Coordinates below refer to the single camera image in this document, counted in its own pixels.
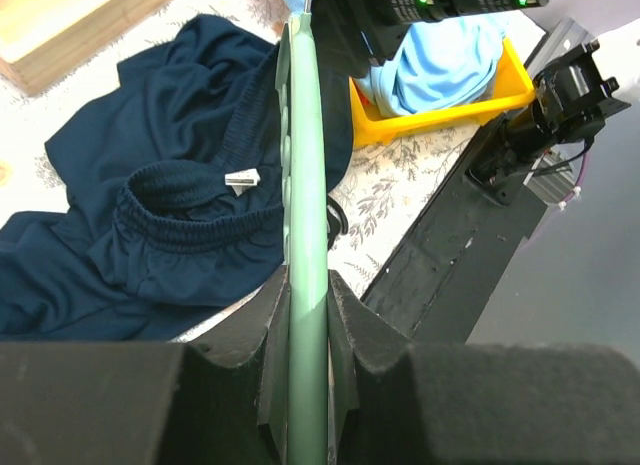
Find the navy blue shorts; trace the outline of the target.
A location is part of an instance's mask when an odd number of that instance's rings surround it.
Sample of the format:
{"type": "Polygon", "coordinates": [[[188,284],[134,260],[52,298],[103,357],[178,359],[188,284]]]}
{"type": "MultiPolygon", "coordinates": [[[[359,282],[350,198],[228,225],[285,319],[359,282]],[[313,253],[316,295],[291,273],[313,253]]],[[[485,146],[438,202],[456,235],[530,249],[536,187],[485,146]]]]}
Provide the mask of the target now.
{"type": "Polygon", "coordinates": [[[173,339],[283,261],[279,48],[200,15],[45,145],[64,213],[1,230],[5,341],[173,339]]]}

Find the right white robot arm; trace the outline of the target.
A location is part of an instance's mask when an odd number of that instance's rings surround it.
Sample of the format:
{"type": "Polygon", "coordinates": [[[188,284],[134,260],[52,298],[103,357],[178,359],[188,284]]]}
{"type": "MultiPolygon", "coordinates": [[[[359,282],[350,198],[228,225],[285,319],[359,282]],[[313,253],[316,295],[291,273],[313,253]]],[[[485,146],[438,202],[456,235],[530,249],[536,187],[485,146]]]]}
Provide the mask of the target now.
{"type": "Polygon", "coordinates": [[[637,23],[588,41],[517,46],[524,11],[550,0],[303,0],[322,62],[351,80],[357,145],[473,121],[466,174],[500,205],[572,165],[639,100],[637,23]]]}

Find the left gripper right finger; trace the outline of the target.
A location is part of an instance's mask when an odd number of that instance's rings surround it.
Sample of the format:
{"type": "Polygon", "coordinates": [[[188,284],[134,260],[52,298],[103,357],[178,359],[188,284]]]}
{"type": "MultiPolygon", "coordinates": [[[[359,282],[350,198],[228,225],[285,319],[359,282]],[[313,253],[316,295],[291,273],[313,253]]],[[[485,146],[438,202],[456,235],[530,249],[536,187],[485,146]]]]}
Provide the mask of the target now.
{"type": "Polygon", "coordinates": [[[635,464],[639,370],[601,346],[423,344],[329,275],[341,464],[635,464]]]}

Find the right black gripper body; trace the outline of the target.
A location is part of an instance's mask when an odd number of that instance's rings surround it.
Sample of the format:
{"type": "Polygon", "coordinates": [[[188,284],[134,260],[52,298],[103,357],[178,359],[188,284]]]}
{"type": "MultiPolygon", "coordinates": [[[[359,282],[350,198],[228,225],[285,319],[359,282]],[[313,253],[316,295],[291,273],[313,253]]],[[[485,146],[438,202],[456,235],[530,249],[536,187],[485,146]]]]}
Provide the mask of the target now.
{"type": "Polygon", "coordinates": [[[311,14],[320,64],[352,78],[365,77],[400,47],[391,0],[312,0],[311,14]]]}

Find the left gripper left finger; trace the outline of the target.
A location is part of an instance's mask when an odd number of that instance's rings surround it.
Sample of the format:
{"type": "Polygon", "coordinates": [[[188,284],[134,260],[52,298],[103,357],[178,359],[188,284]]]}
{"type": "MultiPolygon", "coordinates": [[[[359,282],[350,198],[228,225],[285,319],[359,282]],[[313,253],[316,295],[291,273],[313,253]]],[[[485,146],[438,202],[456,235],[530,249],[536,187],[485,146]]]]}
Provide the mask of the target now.
{"type": "Polygon", "coordinates": [[[289,274],[189,343],[1,347],[5,464],[281,464],[289,274]]]}

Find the green hanger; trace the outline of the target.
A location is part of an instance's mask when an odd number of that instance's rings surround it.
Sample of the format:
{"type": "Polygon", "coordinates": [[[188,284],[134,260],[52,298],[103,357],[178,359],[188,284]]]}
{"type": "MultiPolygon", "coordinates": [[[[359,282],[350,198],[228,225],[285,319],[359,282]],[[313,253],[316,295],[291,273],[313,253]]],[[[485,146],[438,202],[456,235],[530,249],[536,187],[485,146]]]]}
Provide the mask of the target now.
{"type": "Polygon", "coordinates": [[[322,104],[312,0],[280,42],[275,87],[281,114],[284,259],[290,287],[287,461],[328,459],[327,223],[322,104]]]}

